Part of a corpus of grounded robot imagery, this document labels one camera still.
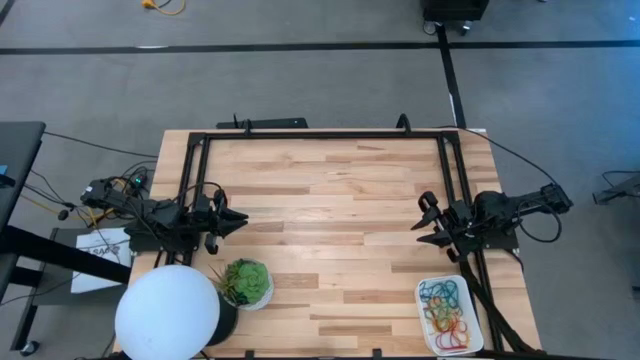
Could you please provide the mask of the white plastic bin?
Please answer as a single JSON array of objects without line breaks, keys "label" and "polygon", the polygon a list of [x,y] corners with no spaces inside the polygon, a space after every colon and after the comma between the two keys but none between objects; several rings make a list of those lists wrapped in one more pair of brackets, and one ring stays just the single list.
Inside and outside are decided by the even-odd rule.
[{"label": "white plastic bin", "polygon": [[[427,303],[423,303],[418,294],[419,285],[421,282],[426,281],[427,283],[436,283],[443,282],[446,280],[453,280],[456,282],[459,289],[459,302],[460,309],[463,314],[461,316],[461,320],[465,321],[468,325],[468,334],[470,335],[470,342],[468,344],[468,348],[464,350],[458,351],[441,351],[435,345],[435,330],[433,329],[431,323],[425,318],[425,306]],[[423,332],[423,336],[426,342],[426,345],[429,349],[435,353],[437,356],[457,356],[457,355],[466,355],[476,353],[484,348],[485,342],[482,334],[482,330],[480,327],[480,323],[478,320],[478,315],[476,312],[475,300],[473,299],[473,295],[469,290],[469,286],[466,280],[460,275],[448,275],[436,278],[428,278],[421,280],[415,288],[414,291],[415,301],[418,309],[418,315],[421,323],[421,329]]]}]

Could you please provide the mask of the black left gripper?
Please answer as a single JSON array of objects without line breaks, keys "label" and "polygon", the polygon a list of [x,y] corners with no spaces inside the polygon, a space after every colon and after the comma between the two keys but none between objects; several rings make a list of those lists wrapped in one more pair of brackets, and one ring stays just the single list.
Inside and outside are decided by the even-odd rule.
[{"label": "black left gripper", "polygon": [[217,238],[225,238],[247,225],[249,216],[230,209],[226,193],[218,189],[212,197],[199,195],[194,199],[194,218],[198,224],[207,226],[204,246],[209,254],[216,255]]}]

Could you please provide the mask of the white globe lamp shade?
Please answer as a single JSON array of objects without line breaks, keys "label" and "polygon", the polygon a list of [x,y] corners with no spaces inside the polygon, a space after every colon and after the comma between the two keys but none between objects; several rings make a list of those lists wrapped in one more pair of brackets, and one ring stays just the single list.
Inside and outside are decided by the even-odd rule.
[{"label": "white globe lamp shade", "polygon": [[131,360],[190,360],[203,350],[220,319],[212,282],[183,265],[156,268],[120,299],[116,339]]}]

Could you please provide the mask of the black metal table frame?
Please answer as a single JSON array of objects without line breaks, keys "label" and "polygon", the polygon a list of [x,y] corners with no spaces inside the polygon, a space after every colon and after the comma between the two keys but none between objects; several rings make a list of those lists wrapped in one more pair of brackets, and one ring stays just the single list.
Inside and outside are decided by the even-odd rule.
[{"label": "black metal table frame", "polygon": [[[265,140],[265,139],[432,139],[437,144],[445,192],[450,204],[449,211],[459,220],[470,218],[474,211],[469,181],[462,155],[459,130],[436,128],[433,130],[414,130],[406,115],[401,115],[396,128],[386,131],[359,131],[343,129],[341,131],[322,130],[311,132],[307,129],[253,129],[247,120],[245,126],[236,132],[191,132],[188,136],[187,150],[180,180],[178,203],[185,203],[185,195],[193,193],[192,209],[196,211],[204,197],[203,186],[208,164],[209,148],[214,140]],[[502,359],[542,359],[547,353],[536,350],[526,344],[509,325],[494,303],[489,273],[482,245],[474,246],[470,252],[475,257],[476,267],[472,268],[465,255],[451,258],[459,266],[467,288],[473,293],[472,301],[480,302],[484,307],[491,339],[492,350],[479,350],[482,356]]]}]

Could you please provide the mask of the black desk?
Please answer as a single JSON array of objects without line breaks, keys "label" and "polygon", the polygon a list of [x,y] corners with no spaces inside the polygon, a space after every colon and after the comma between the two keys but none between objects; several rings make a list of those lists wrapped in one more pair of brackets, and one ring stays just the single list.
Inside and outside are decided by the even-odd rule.
[{"label": "black desk", "polygon": [[42,122],[0,122],[0,299],[10,284],[31,289],[11,349],[27,341],[45,294],[66,298],[73,272],[126,284],[131,270],[76,247],[88,229],[52,230],[47,238],[11,226],[9,219],[26,184],[40,146]]}]

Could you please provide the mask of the white printed paper sheet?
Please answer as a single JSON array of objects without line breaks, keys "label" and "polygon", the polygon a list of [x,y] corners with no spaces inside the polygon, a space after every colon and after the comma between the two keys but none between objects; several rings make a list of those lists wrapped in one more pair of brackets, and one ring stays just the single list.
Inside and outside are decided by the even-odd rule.
[{"label": "white printed paper sheet", "polygon": [[[96,255],[111,262],[131,267],[132,255],[129,247],[130,236],[124,228],[107,228],[94,230],[86,235],[79,235],[76,247],[82,251]],[[118,286],[119,283],[93,275],[73,272],[71,293],[81,294]]]}]

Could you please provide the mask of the black equipment stand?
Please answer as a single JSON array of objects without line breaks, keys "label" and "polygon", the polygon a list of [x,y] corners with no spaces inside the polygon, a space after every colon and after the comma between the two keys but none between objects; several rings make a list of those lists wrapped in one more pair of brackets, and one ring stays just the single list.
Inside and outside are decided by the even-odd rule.
[{"label": "black equipment stand", "polygon": [[[613,184],[608,175],[629,175],[629,178]],[[609,185],[607,189],[592,194],[596,205],[606,205],[616,198],[640,199],[640,170],[609,170],[601,174],[603,180]]]}]

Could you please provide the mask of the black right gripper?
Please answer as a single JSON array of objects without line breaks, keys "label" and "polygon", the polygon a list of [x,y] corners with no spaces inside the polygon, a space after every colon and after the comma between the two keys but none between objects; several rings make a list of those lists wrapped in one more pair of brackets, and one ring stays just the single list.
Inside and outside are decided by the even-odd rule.
[{"label": "black right gripper", "polygon": [[442,213],[438,207],[438,200],[431,191],[424,192],[418,198],[418,206],[422,212],[421,219],[411,227],[418,230],[434,223],[436,232],[417,238],[418,242],[445,248],[446,254],[453,263],[459,261],[458,254],[453,249],[456,246],[477,246],[476,234],[478,220],[474,210],[463,200],[457,200],[444,210],[445,225],[441,224]]}]

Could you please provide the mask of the green succulent plant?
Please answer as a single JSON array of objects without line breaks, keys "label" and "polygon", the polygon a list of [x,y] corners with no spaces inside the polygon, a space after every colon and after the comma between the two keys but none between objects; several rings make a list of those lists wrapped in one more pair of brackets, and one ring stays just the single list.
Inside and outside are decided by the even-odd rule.
[{"label": "green succulent plant", "polygon": [[236,308],[252,297],[260,297],[267,288],[267,267],[253,259],[240,258],[218,271],[210,267],[210,280],[216,289]]}]

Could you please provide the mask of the black wheeled cart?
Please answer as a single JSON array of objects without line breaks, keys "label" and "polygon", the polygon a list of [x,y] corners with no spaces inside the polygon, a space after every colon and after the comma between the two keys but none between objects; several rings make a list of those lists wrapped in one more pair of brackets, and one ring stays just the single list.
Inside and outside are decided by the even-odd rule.
[{"label": "black wheeled cart", "polygon": [[479,21],[490,0],[421,0],[423,31],[435,35],[446,22],[460,22],[460,35],[465,36],[474,21]]}]

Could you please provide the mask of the black lamp base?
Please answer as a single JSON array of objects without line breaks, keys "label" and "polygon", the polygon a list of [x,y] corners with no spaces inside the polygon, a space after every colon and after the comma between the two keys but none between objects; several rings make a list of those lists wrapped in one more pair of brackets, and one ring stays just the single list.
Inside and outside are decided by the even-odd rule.
[{"label": "black lamp base", "polygon": [[226,341],[234,332],[238,323],[238,309],[222,293],[218,292],[220,316],[216,329],[207,343],[214,346]]}]

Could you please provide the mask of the black box with antenna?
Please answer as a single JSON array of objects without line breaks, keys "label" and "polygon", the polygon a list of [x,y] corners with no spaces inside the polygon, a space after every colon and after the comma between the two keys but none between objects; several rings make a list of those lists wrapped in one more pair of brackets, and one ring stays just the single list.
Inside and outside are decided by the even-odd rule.
[{"label": "black box with antenna", "polygon": [[251,120],[244,119],[239,120],[236,115],[233,116],[233,120],[229,122],[219,122],[216,124],[217,129],[293,129],[293,128],[308,128],[308,123],[305,118],[276,118],[276,119],[261,119]]}]

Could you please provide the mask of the white grey triangle-pattern pot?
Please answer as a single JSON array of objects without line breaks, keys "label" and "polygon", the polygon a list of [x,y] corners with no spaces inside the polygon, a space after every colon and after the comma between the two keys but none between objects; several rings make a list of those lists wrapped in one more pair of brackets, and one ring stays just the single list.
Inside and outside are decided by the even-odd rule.
[{"label": "white grey triangle-pattern pot", "polygon": [[243,304],[238,304],[237,308],[244,311],[257,311],[266,307],[271,301],[275,291],[275,285],[270,273],[267,274],[267,288],[260,297],[252,297]]}]

